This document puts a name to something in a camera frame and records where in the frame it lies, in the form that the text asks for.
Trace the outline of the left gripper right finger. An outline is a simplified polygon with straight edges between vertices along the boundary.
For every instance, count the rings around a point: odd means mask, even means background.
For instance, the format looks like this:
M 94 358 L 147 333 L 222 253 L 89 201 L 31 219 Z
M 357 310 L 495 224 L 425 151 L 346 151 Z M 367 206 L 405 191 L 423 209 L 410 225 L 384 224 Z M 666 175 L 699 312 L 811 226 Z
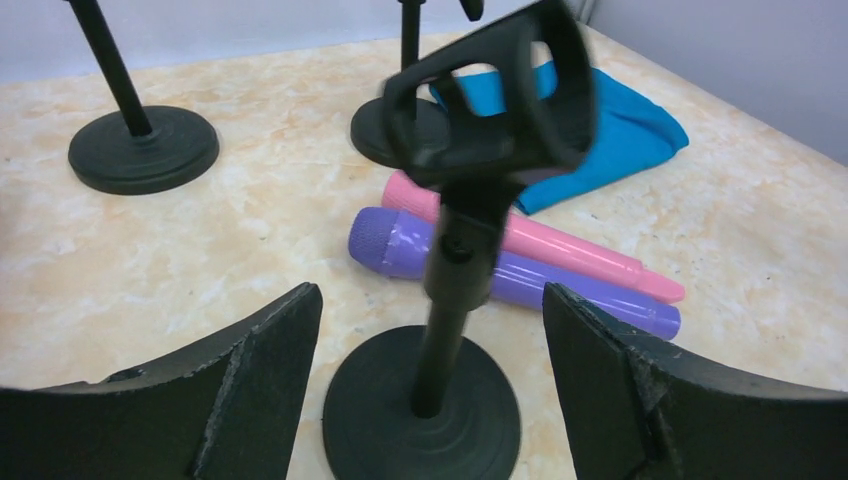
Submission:
M 694 354 L 559 284 L 543 322 L 580 479 L 843 479 L 847 396 Z

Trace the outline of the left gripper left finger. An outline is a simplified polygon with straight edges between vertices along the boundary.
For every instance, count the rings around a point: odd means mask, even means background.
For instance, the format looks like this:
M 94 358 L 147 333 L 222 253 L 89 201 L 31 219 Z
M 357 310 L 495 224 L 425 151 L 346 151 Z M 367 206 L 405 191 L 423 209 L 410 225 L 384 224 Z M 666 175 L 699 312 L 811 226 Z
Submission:
M 257 312 L 98 383 L 1 392 L 5 479 L 282 479 L 323 299 Z

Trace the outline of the black mic stand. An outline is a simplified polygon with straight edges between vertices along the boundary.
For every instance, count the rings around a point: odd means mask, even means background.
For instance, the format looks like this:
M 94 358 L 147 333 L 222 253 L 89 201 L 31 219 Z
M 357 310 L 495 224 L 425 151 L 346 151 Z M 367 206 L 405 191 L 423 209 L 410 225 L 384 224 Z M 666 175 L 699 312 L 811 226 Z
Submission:
M 424 0 L 401 0 L 401 49 L 402 70 L 419 60 L 421 6 Z M 382 131 L 379 115 L 382 99 L 375 98 L 361 105 L 350 123 L 350 139 L 354 148 L 369 160 L 383 166 L 395 167 L 395 160 Z M 448 124 L 442 109 L 428 100 L 420 99 L 415 93 L 401 103 L 405 118 L 413 121 L 416 136 L 428 145 L 441 146 L 448 140 Z
M 338 479 L 506 479 L 520 412 L 498 364 L 463 334 L 488 299 L 512 203 L 570 173 L 596 132 L 589 56 L 563 1 L 536 1 L 388 78 L 393 166 L 440 196 L 423 326 L 376 335 L 339 366 L 323 443 Z
M 146 195 L 184 185 L 217 160 L 219 139 L 198 113 L 175 106 L 144 106 L 99 4 L 70 3 L 118 106 L 72 138 L 68 162 L 85 185 L 110 194 Z

